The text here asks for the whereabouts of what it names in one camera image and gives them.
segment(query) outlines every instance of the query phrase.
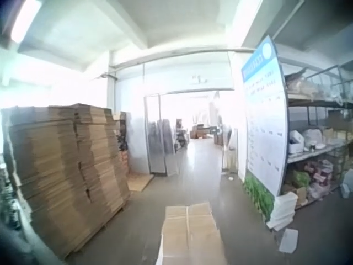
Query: metal shelf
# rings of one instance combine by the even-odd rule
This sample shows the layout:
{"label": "metal shelf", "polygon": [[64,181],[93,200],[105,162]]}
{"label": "metal shelf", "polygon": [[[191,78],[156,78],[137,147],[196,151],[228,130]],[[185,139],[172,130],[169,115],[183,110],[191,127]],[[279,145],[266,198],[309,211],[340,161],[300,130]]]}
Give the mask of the metal shelf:
{"label": "metal shelf", "polygon": [[291,163],[295,163],[295,162],[306,160],[306,159],[311,158],[311,157],[316,157],[316,156],[322,155],[324,153],[331,152],[332,150],[335,150],[337,148],[343,147],[343,146],[347,145],[348,143],[349,142],[346,142],[346,141],[343,140],[342,142],[334,144],[334,145],[327,144],[327,146],[325,148],[317,149],[314,152],[305,151],[305,152],[302,152],[302,153],[295,153],[293,155],[289,155],[288,156],[288,161],[287,162],[288,162],[288,164],[291,164]]}
{"label": "metal shelf", "polygon": [[302,94],[288,94],[288,106],[353,109],[353,103],[350,102],[340,105],[336,101],[312,100],[308,95]]}

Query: white paper stack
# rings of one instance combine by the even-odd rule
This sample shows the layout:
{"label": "white paper stack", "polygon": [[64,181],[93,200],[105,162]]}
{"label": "white paper stack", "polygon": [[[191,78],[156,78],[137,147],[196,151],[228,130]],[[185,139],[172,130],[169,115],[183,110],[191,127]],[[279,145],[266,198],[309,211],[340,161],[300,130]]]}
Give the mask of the white paper stack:
{"label": "white paper stack", "polygon": [[279,231],[293,222],[298,196],[293,192],[275,198],[274,209],[267,226]]}

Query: stack of flattened cardboard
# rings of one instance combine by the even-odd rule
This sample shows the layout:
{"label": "stack of flattened cardboard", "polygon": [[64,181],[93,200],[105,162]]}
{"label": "stack of flattened cardboard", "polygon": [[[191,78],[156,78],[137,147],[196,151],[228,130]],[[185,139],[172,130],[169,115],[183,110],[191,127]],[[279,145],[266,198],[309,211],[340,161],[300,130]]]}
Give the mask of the stack of flattened cardboard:
{"label": "stack of flattened cardboard", "polygon": [[209,203],[166,207],[156,265],[175,264],[227,264]]}
{"label": "stack of flattened cardboard", "polygon": [[2,110],[4,159],[26,217],[59,257],[90,233],[95,213],[78,168],[70,107]]}
{"label": "stack of flattened cardboard", "polygon": [[108,222],[130,196],[126,175],[119,161],[114,121],[108,109],[77,104],[75,120],[80,168],[88,195]]}

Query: white box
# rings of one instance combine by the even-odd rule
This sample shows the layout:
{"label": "white box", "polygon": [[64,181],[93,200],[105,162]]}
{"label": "white box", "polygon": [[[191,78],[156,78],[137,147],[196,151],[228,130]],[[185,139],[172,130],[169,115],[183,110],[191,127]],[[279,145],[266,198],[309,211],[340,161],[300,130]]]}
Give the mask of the white box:
{"label": "white box", "polygon": [[290,131],[289,139],[294,141],[294,144],[289,144],[289,153],[301,153],[304,151],[304,137],[298,131]]}

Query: product box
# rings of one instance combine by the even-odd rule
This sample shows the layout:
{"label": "product box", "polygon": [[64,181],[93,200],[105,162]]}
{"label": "product box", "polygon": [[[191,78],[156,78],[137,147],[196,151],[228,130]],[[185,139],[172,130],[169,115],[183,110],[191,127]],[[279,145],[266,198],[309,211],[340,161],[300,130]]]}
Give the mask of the product box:
{"label": "product box", "polygon": [[301,204],[305,203],[307,200],[307,188],[306,187],[296,188],[292,185],[284,184],[282,186],[282,192],[283,192],[283,194],[287,194],[288,192],[295,193],[298,196],[297,205],[301,205]]}
{"label": "product box", "polygon": [[289,153],[301,153],[304,151],[304,137],[298,131],[289,133]]}
{"label": "product box", "polygon": [[209,203],[165,209],[156,265],[227,265]]}

